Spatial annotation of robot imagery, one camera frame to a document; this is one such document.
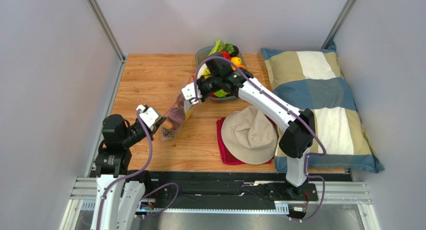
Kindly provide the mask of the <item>clear zip top bag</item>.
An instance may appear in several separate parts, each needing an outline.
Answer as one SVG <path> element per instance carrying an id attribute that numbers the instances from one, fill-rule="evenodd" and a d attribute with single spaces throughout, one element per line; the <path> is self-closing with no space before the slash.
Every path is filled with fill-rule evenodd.
<path id="1" fill-rule="evenodd" d="M 193 106 L 185 100 L 182 91 L 179 90 L 174 103 L 165 114 L 166 120 L 161 125 L 161 140 L 166 141 L 175 138 L 182 125 L 192 115 L 193 110 Z"/>

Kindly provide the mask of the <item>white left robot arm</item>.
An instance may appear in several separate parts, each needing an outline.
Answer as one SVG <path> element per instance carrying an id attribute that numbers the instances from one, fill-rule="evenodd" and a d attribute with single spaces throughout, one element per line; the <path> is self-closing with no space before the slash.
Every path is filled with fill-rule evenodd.
<path id="1" fill-rule="evenodd" d="M 145 194 L 147 171 L 135 172 L 130 178 L 128 166 L 132 157 L 130 147 L 143 138 L 152 140 L 163 121 L 157 114 L 139 114 L 130 124 L 119 114 L 102 122 L 103 141 L 94 161 L 96 202 L 91 223 L 92 230 L 128 230 L 131 228 L 137 206 Z"/>

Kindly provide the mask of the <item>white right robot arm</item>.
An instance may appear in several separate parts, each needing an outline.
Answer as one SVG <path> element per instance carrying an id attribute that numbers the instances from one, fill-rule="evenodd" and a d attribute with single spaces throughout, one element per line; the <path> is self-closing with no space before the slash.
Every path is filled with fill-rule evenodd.
<path id="1" fill-rule="evenodd" d="M 209 57 L 202 62 L 166 113 L 163 138 L 175 137 L 191 115 L 191 108 L 219 90 L 249 103 L 249 107 L 217 123 L 223 162 L 261 165 L 270 162 L 275 153 L 284 153 L 289 192 L 300 195 L 308 184 L 306 155 L 315 137 L 313 112 L 287 104 L 265 89 L 244 66 L 226 58 Z"/>

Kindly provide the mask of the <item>purple onion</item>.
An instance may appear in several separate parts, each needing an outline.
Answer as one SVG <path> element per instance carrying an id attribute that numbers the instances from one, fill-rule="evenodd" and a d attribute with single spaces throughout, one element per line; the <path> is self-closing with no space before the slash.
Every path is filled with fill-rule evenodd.
<path id="1" fill-rule="evenodd" d="M 183 107 L 173 107 L 167 114 L 167 120 L 173 125 L 180 126 L 186 120 Z"/>

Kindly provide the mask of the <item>yellow bell pepper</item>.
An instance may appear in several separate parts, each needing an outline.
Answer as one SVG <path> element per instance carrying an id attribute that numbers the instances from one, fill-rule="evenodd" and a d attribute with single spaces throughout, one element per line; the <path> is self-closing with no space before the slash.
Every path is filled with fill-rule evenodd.
<path id="1" fill-rule="evenodd" d="M 191 115 L 192 115 L 192 113 L 193 113 L 193 111 L 194 111 L 194 106 L 192 105 L 192 106 L 184 106 L 184 108 L 183 108 L 183 110 L 184 110 L 184 113 L 185 113 L 185 119 L 187 120 Z"/>

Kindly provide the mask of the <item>dark grape bunch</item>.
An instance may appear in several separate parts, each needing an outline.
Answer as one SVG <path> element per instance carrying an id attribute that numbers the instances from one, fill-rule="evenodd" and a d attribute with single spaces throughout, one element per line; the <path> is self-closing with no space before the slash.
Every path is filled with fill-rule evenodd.
<path id="1" fill-rule="evenodd" d="M 179 133 L 178 130 L 169 130 L 169 129 L 162 129 L 162 139 L 163 140 L 171 140 L 177 136 Z"/>

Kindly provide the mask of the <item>orange carrot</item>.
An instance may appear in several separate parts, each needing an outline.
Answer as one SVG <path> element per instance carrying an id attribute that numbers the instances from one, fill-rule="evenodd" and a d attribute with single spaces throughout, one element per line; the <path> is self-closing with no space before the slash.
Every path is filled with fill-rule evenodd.
<path id="1" fill-rule="evenodd" d="M 162 127 L 168 130 L 174 130 L 174 125 L 172 122 L 165 120 L 164 123 L 162 124 Z"/>

